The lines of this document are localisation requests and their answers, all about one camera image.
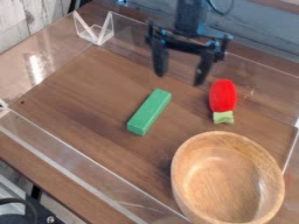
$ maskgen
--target red object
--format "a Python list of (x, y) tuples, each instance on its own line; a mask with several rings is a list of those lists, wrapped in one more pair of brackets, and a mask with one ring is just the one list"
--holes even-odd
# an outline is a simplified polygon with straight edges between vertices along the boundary
[(237, 104), (237, 90), (231, 80), (217, 80), (209, 89), (209, 108), (212, 112), (227, 112)]

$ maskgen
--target red strawberry toy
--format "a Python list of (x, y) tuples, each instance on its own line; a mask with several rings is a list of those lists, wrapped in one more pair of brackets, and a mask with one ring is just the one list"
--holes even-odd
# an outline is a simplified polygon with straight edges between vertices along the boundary
[(233, 123), (232, 110), (237, 104), (237, 90), (231, 80), (217, 80), (209, 89), (209, 108), (213, 123)]

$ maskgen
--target bowl rim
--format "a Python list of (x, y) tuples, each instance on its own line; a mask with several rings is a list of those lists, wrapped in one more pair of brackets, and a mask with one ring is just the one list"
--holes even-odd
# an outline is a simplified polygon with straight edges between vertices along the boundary
[(264, 223), (268, 223), (272, 218), (276, 216), (276, 213), (283, 205), (283, 202), (284, 202), (284, 197), (285, 197), (285, 182), (284, 182), (284, 175), (283, 175), (283, 172), (281, 172), (281, 169), (279, 168), (279, 165), (276, 163), (276, 160), (275, 158), (272, 157), (272, 155), (267, 152), (265, 148), (259, 144), (256, 143), (253, 140), (251, 140), (248, 137), (245, 136), (241, 136), (240, 134), (236, 134), (236, 133), (232, 133), (232, 132), (227, 132), (227, 131), (208, 131), (208, 132), (204, 132), (204, 133), (200, 133), (199, 135), (190, 137), (182, 144), (181, 146), (178, 147), (177, 151), (174, 152), (174, 155), (173, 155), (173, 158), (172, 158), (172, 167), (170, 167), (170, 180), (172, 180), (172, 192), (174, 192), (177, 194), (177, 197), (178, 197), (178, 200), (181, 201), (181, 203), (186, 206), (188, 210), (196, 214), (196, 216), (199, 216), (203, 220), (205, 220), (208, 223), (211, 224), (232, 224), (235, 222), (225, 222), (225, 221), (221, 221), (221, 220), (217, 220), (217, 219), (213, 219), (211, 218), (207, 214), (201, 213), (199, 210), (193, 210), (192, 207), (190, 207), (190, 204), (186, 200), (186, 198), (184, 197), (182, 193), (181, 193), (181, 189), (180, 187), (177, 187), (177, 183), (178, 181), (174, 181), (174, 167), (177, 167), (177, 163), (178, 163), (178, 158), (182, 154), (182, 151), (185, 149), (185, 146), (192, 143), (196, 139), (199, 138), (203, 138), (205, 136), (209, 136), (209, 135), (227, 135), (227, 136), (231, 136), (231, 137), (237, 137), (240, 138), (241, 140), (249, 142), (260, 151), (263, 151), (263, 153), (267, 155), (267, 157), (269, 158), (271, 160), (271, 164), (273, 164), (272, 166), (272, 169), (273, 169), (273, 172), (276, 174), (276, 182), (279, 181), (279, 187), (280, 187), (280, 193), (276, 195), (276, 199), (275, 199), (275, 203), (272, 205), (272, 208), (269, 209), (269, 211), (265, 213), (264, 216), (261, 216), (259, 219), (256, 220), (252, 220), (249, 222), (239, 222), (236, 224), (264, 224)]

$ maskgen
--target wooden bowl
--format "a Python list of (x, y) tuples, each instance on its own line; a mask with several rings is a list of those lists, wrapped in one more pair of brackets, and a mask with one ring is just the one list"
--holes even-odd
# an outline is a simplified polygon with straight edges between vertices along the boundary
[(240, 135), (215, 131), (178, 148), (172, 192), (193, 223), (264, 224), (283, 204), (285, 184), (264, 148)]

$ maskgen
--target green rectangular block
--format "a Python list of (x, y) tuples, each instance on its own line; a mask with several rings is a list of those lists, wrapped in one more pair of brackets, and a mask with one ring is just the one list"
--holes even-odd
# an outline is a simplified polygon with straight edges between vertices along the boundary
[(172, 99), (172, 94), (156, 89), (146, 100), (144, 101), (142, 106), (134, 112), (134, 115), (129, 119), (125, 127), (129, 131), (136, 133), (138, 136), (144, 136), (150, 126), (154, 123), (157, 116), (164, 111), (166, 104)]

